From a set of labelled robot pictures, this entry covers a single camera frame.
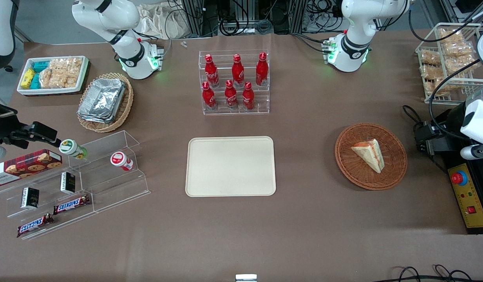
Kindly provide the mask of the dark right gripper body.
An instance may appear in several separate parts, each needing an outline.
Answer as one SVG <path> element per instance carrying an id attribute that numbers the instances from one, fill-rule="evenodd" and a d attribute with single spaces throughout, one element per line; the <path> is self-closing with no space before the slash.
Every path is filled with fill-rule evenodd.
<path id="1" fill-rule="evenodd" d="M 0 143 L 15 130 L 19 130 L 18 111 L 0 103 Z"/>

